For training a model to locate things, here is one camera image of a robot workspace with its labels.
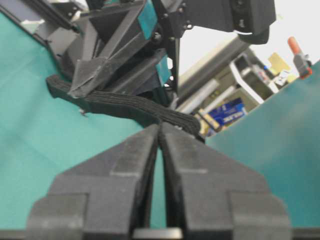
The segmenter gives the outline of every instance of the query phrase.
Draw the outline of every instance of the green tabletop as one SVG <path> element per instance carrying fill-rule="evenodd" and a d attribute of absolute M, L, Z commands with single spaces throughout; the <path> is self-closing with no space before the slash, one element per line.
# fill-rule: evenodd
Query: green tabletop
<path fill-rule="evenodd" d="M 262 173 L 295 227 L 320 226 L 320 63 L 207 144 Z"/>
<path fill-rule="evenodd" d="M 34 201 L 55 175 L 119 144 L 142 129 L 135 121 L 100 114 L 53 99 L 45 79 L 57 73 L 48 51 L 0 14 L 0 229 L 23 229 Z M 157 169 L 162 169 L 159 152 Z M 165 226 L 162 172 L 152 206 Z"/>

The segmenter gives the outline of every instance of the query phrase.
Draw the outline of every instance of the teal surface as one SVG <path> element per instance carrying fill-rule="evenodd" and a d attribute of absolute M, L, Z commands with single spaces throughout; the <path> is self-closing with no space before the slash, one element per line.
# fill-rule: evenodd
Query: teal surface
<path fill-rule="evenodd" d="M 46 49 L 2 14 L 0 23 L 0 229 L 23 229 L 55 175 L 142 128 L 129 119 L 84 117 L 75 105 L 53 99 L 45 78 L 57 70 Z M 154 228 L 165 226 L 162 171 L 159 155 Z"/>
<path fill-rule="evenodd" d="M 167 227 L 166 221 L 166 194 L 164 160 L 160 149 L 157 152 L 155 171 L 153 177 L 153 194 L 151 207 L 150 227 L 153 229 L 163 229 Z"/>
<path fill-rule="evenodd" d="M 146 0 L 143 10 L 138 16 L 138 21 L 145 39 L 149 39 L 158 22 L 156 10 L 151 0 Z"/>
<path fill-rule="evenodd" d="M 295 227 L 320 226 L 320 63 L 207 141 L 262 173 Z"/>
<path fill-rule="evenodd" d="M 104 1 L 104 5 L 117 4 L 117 3 L 119 3 L 119 0 L 106 0 L 106 1 Z"/>
<path fill-rule="evenodd" d="M 168 55 L 165 55 L 161 59 L 161 61 L 155 66 L 162 86 L 165 85 L 165 83 L 169 80 L 169 78 L 172 75 L 170 69 L 168 68 L 167 59 L 168 59 Z"/>

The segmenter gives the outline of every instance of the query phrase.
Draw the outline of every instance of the white wall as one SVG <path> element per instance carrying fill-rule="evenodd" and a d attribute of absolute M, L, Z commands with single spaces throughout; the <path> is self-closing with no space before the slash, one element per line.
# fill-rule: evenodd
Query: white wall
<path fill-rule="evenodd" d="M 266 65 L 270 55 L 277 52 L 298 75 L 287 40 L 295 36 L 313 63 L 320 59 L 320 0 L 275 0 L 275 4 L 278 20 L 271 26 L 269 43 L 254 45 L 251 49 Z M 200 27 L 187 31 L 181 39 L 180 74 L 231 35 L 234 33 Z"/>

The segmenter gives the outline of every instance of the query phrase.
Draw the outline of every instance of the metal rod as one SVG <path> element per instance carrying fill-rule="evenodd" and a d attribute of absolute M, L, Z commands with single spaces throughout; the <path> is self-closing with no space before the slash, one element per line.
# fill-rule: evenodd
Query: metal rod
<path fill-rule="evenodd" d="M 220 94 L 212 103 L 210 103 L 203 111 L 203 114 L 206 115 L 215 109 L 219 103 L 229 97 L 236 90 L 235 86 L 228 87 L 222 94 Z"/>
<path fill-rule="evenodd" d="M 182 240 L 183 233 L 180 228 L 141 228 L 134 230 L 132 238 L 134 240 Z"/>
<path fill-rule="evenodd" d="M 178 107 L 177 111 L 183 114 L 191 114 L 219 85 L 216 79 L 212 79 L 192 95 L 190 100 Z"/>
<path fill-rule="evenodd" d="M 232 60 L 248 49 L 249 46 L 250 44 L 236 37 L 221 50 L 217 51 L 214 49 L 209 55 L 205 56 L 180 76 L 179 81 L 183 84 L 179 87 L 178 91 L 178 106 L 182 105 L 203 85 L 226 68 Z"/>
<path fill-rule="evenodd" d="M 202 115 L 201 112 L 197 112 L 196 113 L 203 121 L 205 121 L 206 124 L 208 124 L 208 126 L 212 129 L 212 131 L 214 131 L 214 133 L 216 134 L 216 130 L 215 130 L 215 127 L 205 118 L 205 116 Z"/>
<path fill-rule="evenodd" d="M 236 80 L 236 82 L 258 103 L 263 104 L 265 101 L 259 96 L 241 77 L 240 72 L 237 69 L 235 61 L 230 63 L 231 72 Z"/>

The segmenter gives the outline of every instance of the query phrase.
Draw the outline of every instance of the black plastic part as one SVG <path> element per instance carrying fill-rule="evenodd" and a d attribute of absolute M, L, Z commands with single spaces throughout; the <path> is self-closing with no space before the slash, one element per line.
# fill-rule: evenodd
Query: black plastic part
<path fill-rule="evenodd" d="M 59 27 L 46 40 L 48 49 L 60 71 L 69 79 L 72 79 L 75 69 L 73 64 L 67 62 L 65 53 L 77 36 L 76 32 Z"/>
<path fill-rule="evenodd" d="M 320 227 L 294 228 L 293 240 L 318 240 L 320 239 Z"/>
<path fill-rule="evenodd" d="M 89 61 L 94 57 L 96 44 L 99 39 L 98 32 L 89 19 L 79 19 L 77 26 L 80 29 L 80 36 L 82 36 L 81 47 L 74 49 L 74 51 L 80 52 L 80 56 L 77 58 L 77 61 Z"/>
<path fill-rule="evenodd" d="M 289 240 L 285 206 L 271 195 L 264 177 L 164 123 L 169 227 L 186 240 Z"/>
<path fill-rule="evenodd" d="M 233 16 L 228 0 L 186 0 L 185 10 L 194 26 L 233 32 Z"/>
<path fill-rule="evenodd" d="M 184 0 L 175 0 L 169 5 L 164 6 L 167 14 L 167 17 L 165 17 L 167 24 L 164 25 L 163 28 L 169 28 L 171 30 L 170 37 L 177 39 L 180 39 L 184 35 L 185 31 L 187 30 L 185 26 L 188 25 L 189 20 L 185 11 L 185 7 L 183 7 L 183 3 Z"/>
<path fill-rule="evenodd" d="M 85 0 L 90 10 L 98 10 L 101 9 L 106 0 Z"/>
<path fill-rule="evenodd" d="M 259 36 L 276 21 L 275 0 L 230 0 L 230 2 L 234 29 L 239 32 Z"/>
<path fill-rule="evenodd" d="M 156 65 L 165 57 L 166 50 L 158 49 L 151 57 L 141 60 L 133 70 L 115 81 L 105 91 L 137 96 L 162 86 Z"/>
<path fill-rule="evenodd" d="M 87 113 L 133 119 L 144 127 L 168 122 L 182 127 L 184 131 L 203 141 L 199 136 L 200 124 L 196 118 L 170 110 L 146 98 L 95 90 L 86 98 L 75 99 L 67 94 L 70 83 L 63 81 L 59 76 L 50 76 L 46 82 L 54 98 L 61 98 L 76 104 Z"/>
<path fill-rule="evenodd" d="M 48 36 L 57 28 L 73 29 L 68 18 L 46 0 L 3 0 L 0 1 L 0 11 L 44 46 Z M 45 22 L 35 32 L 28 31 L 21 24 L 24 20 L 40 21 L 42 19 Z"/>
<path fill-rule="evenodd" d="M 253 45 L 262 45 L 262 44 L 266 44 L 269 40 L 269 34 L 270 34 L 270 30 L 269 28 L 263 32 L 261 32 L 260 34 L 250 34 L 250 35 L 243 35 L 243 34 L 239 34 L 239 38 L 249 44 L 253 44 Z"/>
<path fill-rule="evenodd" d="M 145 3 L 115 4 L 82 16 L 82 21 L 90 20 L 105 46 L 97 56 L 99 64 L 96 58 L 78 58 L 69 92 L 71 96 L 84 98 L 99 86 L 100 89 L 105 88 L 116 71 L 147 44 L 149 40 L 145 39 L 138 23 L 138 16 Z"/>
<path fill-rule="evenodd" d="M 25 230 L 0 230 L 0 240 L 24 240 L 26 239 Z"/>
<path fill-rule="evenodd" d="M 158 129 L 149 126 L 58 175 L 32 208 L 27 240 L 129 240 L 135 228 L 148 227 Z"/>
<path fill-rule="evenodd" d="M 180 62 L 180 38 L 181 30 L 183 32 L 185 29 L 183 26 L 187 22 L 183 22 L 183 25 L 177 26 L 177 22 L 169 15 L 169 7 L 164 5 L 165 1 L 154 0 L 153 6 L 158 18 L 159 32 L 161 32 L 162 42 L 159 48 L 165 48 L 168 57 L 172 59 L 172 69 L 171 73 L 173 76 L 173 81 L 170 81 L 170 87 L 175 93 L 178 93 L 179 85 L 179 62 Z"/>
<path fill-rule="evenodd" d="M 76 12 L 84 10 L 83 6 L 76 1 L 53 2 L 51 4 L 69 21 L 74 17 Z"/>
<path fill-rule="evenodd" d="M 27 240 L 82 240 L 88 196 L 48 195 L 33 205 L 27 221 Z"/>

